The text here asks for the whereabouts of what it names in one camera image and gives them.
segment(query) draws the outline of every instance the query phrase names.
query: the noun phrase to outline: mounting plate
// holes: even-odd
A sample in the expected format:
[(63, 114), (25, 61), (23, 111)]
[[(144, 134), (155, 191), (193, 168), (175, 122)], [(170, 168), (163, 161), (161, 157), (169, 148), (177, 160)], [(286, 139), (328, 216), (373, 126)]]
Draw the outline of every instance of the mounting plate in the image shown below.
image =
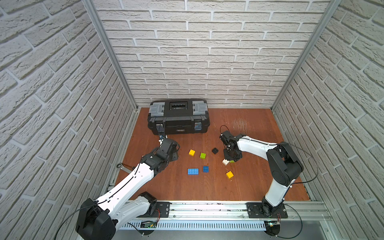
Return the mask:
[[(261, 202), (247, 202), (248, 217), (249, 218), (265, 218), (264, 214), (259, 211)], [(284, 204), (282, 204), (270, 218), (277, 218), (277, 213), (280, 213), (281, 218), (288, 218), (288, 214), (285, 210)]]
[[(170, 205), (170, 202), (157, 202), (156, 203), (156, 208), (160, 210), (160, 217), (168, 217), (169, 215), (169, 205)], [(154, 214), (152, 216), (150, 216), (149, 214), (144, 214), (144, 215), (140, 215), (138, 216), (138, 218), (157, 218), (158, 216), (158, 213), (157, 211), (154, 212)]]

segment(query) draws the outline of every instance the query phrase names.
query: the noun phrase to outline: black cable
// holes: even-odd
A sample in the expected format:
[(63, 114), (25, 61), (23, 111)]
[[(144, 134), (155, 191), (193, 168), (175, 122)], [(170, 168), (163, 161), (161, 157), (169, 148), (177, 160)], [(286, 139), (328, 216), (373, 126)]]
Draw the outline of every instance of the black cable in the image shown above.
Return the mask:
[(220, 131), (220, 134), (222, 134), (222, 132), (221, 132), (221, 127), (226, 127), (226, 128), (227, 128), (227, 130), (229, 131), (229, 128), (228, 128), (226, 125), (221, 125), (221, 126), (220, 126), (220, 129), (219, 129), (219, 131)]
[[(136, 168), (136, 172), (135, 172), (135, 175), (136, 175), (136, 173), (137, 173), (137, 171), (139, 170), (139, 167), (140, 167), (140, 164), (137, 166), (137, 168)], [(128, 184), (128, 182), (126, 182), (119, 190), (117, 190), (114, 194), (112, 194), (109, 198), (112, 198), (116, 193), (118, 193), (123, 187), (125, 187), (127, 184)]]
[(294, 183), (292, 183), (292, 184), (307, 183), (307, 182), (312, 182), (313, 180), (315, 180), (315, 179), (317, 178), (317, 176), (319, 175), (319, 165), (317, 164), (316, 159), (315, 159), (311, 154), (309, 154), (307, 151), (303, 150), (302, 148), (300, 148), (300, 147), (298, 147), (298, 146), (296, 146), (296, 145), (293, 145), (293, 144), (291, 144), (291, 143), (289, 143), (289, 142), (286, 142), (286, 143), (288, 143), (289, 145), (292, 145), (292, 146), (296, 147), (297, 149), (300, 149), (300, 150), (302, 150), (303, 152), (305, 152), (306, 154), (308, 154), (308, 155), (314, 160), (314, 162), (316, 163), (316, 166), (317, 166), (317, 173), (316, 173), (316, 176), (315, 176), (314, 178), (312, 178), (312, 179), (309, 180), (309, 181), (305, 181), (305, 182), (294, 182)]
[(296, 213), (297, 213), (297, 215), (299, 216), (299, 218), (300, 218), (300, 222), (301, 222), (301, 228), (300, 228), (300, 231), (299, 231), (299, 233), (298, 234), (296, 234), (295, 236), (293, 236), (293, 237), (280, 237), (280, 236), (278, 236), (279, 238), (284, 238), (284, 239), (292, 239), (292, 238), (295, 238), (295, 237), (297, 237), (300, 233), (301, 233), (301, 231), (303, 230), (303, 221), (301, 220), (301, 217), (300, 217), (300, 215), (299, 215), (299, 213), (293, 208), (293, 207), (291, 207), (291, 206), (289, 206), (289, 205), (286, 205), (286, 204), (284, 204), (284, 206), (288, 206), (288, 207), (290, 207), (290, 208), (292, 208)]
[[(253, 142), (258, 142), (258, 143), (265, 144), (265, 143), (263, 143), (263, 142), (260, 142), (260, 141), (255, 140), (255, 139), (248, 139), (248, 138), (243, 138), (243, 137), (240, 138), (240, 139), (246, 139), (246, 140), (250, 140), (250, 141), (253, 141)], [(289, 142), (284, 142), (284, 143), (287, 143), (287, 144), (289, 144), (289, 145), (291, 145), (291, 146), (294, 146), (294, 147), (296, 147), (297, 149), (300, 149), (300, 150), (302, 150), (303, 152), (305, 152), (306, 154), (308, 154), (308, 155), (314, 160), (314, 162), (316, 163), (316, 167), (317, 167), (317, 173), (316, 173), (316, 175), (315, 175), (314, 178), (312, 178), (312, 179), (309, 180), (309, 181), (305, 181), (305, 182), (294, 182), (294, 183), (292, 183), (292, 184), (307, 183), (307, 182), (312, 182), (313, 180), (315, 180), (315, 179), (317, 178), (317, 176), (319, 175), (319, 165), (317, 164), (316, 159), (315, 159), (310, 153), (308, 153), (307, 151), (305, 151), (304, 149), (302, 149), (302, 148), (300, 148), (300, 147), (298, 147), (298, 146), (296, 146), (296, 145), (294, 145), (294, 144), (292, 144), (292, 143), (289, 143)], [(269, 146), (275, 146), (275, 145), (282, 145), (282, 144), (268, 144), (268, 145), (269, 145)]]
[[(91, 205), (91, 206), (87, 206), (87, 207), (93, 207), (93, 206), (102, 204), (103, 202), (106, 202), (106, 201), (107, 201), (107, 200), (104, 200), (104, 201), (102, 201), (102, 202), (99, 202), (99, 203), (96, 203), (96, 204), (93, 204), (93, 205)], [(58, 235), (58, 233), (59, 233), (61, 227), (64, 225), (64, 223), (65, 223), (65, 222), (66, 222), (66, 221), (67, 221), (73, 214), (75, 214), (76, 212), (80, 211), (81, 209), (86, 209), (87, 207), (82, 207), (82, 208), (80, 208), (80, 209), (74, 211), (73, 213), (71, 213), (71, 215), (69, 215), (69, 216), (68, 216), (68, 217), (61, 223), (59, 229), (56, 231), (56, 234), (55, 234), (55, 237), (53, 238), (53, 240), (56, 240), (57, 235)]]
[(132, 225), (131, 223), (129, 223), (129, 222), (127, 222), (129, 225), (131, 225), (132, 227), (134, 227), (135, 229), (136, 229), (136, 231), (138, 231), (139, 232), (139, 234), (141, 234), (141, 232), (134, 226), (134, 225)]

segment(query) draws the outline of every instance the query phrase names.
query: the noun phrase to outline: aluminum frame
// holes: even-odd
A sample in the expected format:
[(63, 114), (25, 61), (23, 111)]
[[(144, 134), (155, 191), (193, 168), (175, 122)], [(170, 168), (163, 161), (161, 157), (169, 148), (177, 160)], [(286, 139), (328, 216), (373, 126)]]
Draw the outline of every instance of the aluminum frame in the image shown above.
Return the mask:
[[(271, 221), (276, 218), (249, 218), (247, 202), (261, 201), (161, 201), (170, 202), (169, 217), (161, 218), (171, 220), (262, 220)], [(320, 201), (284, 201), (293, 207), (303, 221), (332, 221), (332, 218), (323, 202)], [(288, 218), (286, 220), (300, 220), (297, 213), (286, 207)]]
[(83, 0), (83, 3), (85, 8), (87, 9), (87, 12), (92, 20), (93, 25), (95, 26), (96, 32), (98, 33), (100, 40), (105, 47), (105, 52), (107, 52), (112, 66), (115, 69), (118, 78), (120, 79), (122, 87), (128, 96), (129, 102), (131, 103), (133, 109), (137, 111), (137, 103), (135, 101), (135, 98), (133, 97), (131, 89), (129, 88), (118, 57), (116, 56), (116, 53), (113, 50), (112, 44), (107, 35), (107, 31), (105, 30), (103, 22), (101, 21), (101, 18), (97, 13), (95, 4), (93, 3), (93, 0)]
[(337, 7), (339, 6), (341, 0), (331, 0), (327, 6), (327, 9), (325, 10), (324, 14), (322, 15), (319, 23), (316, 25), (316, 28), (313, 30), (312, 35), (310, 36), (307, 44), (305, 45), (303, 51), (301, 52), (299, 58), (297, 59), (295, 65), (293, 66), (291, 72), (289, 73), (287, 80), (284, 82), (284, 85), (282, 86), (279, 94), (276, 97), (276, 100), (273, 102), (271, 110), (272, 112), (277, 108), (280, 101), (283, 99), (283, 96), (285, 92), (287, 91), (288, 87), (290, 86), (292, 80), (296, 76), (296, 74), (299, 72), (301, 66), (304, 64), (305, 60), (308, 58), (310, 52), (312, 51), (313, 47), (319, 40), (320, 35), (323, 33), (325, 27), (327, 26), (328, 22), (330, 21), (331, 17), (335, 13)]
[(103, 188), (102, 188), (103, 194), (115, 187), (116, 179), (117, 179), (119, 172), (120, 172), (120, 168), (117, 168), (116, 165), (117, 165), (117, 163), (122, 162), (122, 160), (124, 159), (124, 155), (127, 151), (129, 142), (130, 142), (131, 137), (132, 137), (133, 130), (135, 128), (137, 119), (139, 117), (140, 109), (141, 108), (139, 108), (138, 111), (132, 111), (132, 113), (129, 117), (129, 121), (128, 121), (127, 126), (126, 126), (127, 130), (123, 134), (123, 137), (121, 139), (121, 143), (120, 143), (118, 150), (116, 152), (116, 155), (115, 155), (115, 159), (113, 160), (113, 162), (111, 164), (111, 168), (108, 172), (106, 181), (103, 185)]

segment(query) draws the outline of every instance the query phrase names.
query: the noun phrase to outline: yellow lego brick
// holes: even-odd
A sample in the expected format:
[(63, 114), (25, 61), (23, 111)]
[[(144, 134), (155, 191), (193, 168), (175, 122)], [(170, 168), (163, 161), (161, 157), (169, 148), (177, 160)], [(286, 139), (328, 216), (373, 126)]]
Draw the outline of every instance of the yellow lego brick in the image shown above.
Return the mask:
[(233, 173), (231, 171), (227, 172), (226, 175), (228, 179), (231, 179), (231, 177), (233, 177)]

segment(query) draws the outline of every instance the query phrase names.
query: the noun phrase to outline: metal bracket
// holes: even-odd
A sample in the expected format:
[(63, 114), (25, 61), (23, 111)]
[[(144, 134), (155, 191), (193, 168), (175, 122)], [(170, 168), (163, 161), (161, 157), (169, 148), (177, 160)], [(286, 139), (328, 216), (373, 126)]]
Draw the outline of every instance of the metal bracket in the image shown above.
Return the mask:
[[(169, 216), (169, 205), (170, 205), (170, 202), (157, 202), (156, 203), (156, 209), (159, 209), (161, 218), (165, 218), (165, 217)], [(155, 218), (158, 217), (157, 211), (155, 211), (155, 214), (152, 216), (150, 216), (149, 214), (144, 214), (144, 215), (138, 216), (138, 218), (154, 218), (154, 217)]]
[[(247, 202), (248, 217), (249, 218), (265, 218), (265, 216), (259, 211), (261, 202)], [(277, 218), (277, 213), (280, 213), (281, 218), (288, 218), (288, 214), (284, 205), (280, 207), (272, 214), (271, 218)]]
[(320, 221), (320, 224), (327, 240), (342, 239), (334, 221)]
[(121, 170), (127, 172), (127, 173), (131, 173), (132, 171), (129, 170), (128, 168), (126, 168), (125, 166), (123, 166), (123, 164), (121, 162), (119, 162), (117, 165), (117, 168), (120, 168)]
[(156, 129), (157, 129), (157, 132), (159, 133), (159, 139), (160, 140), (164, 139), (166, 137), (164, 123), (156, 124)]

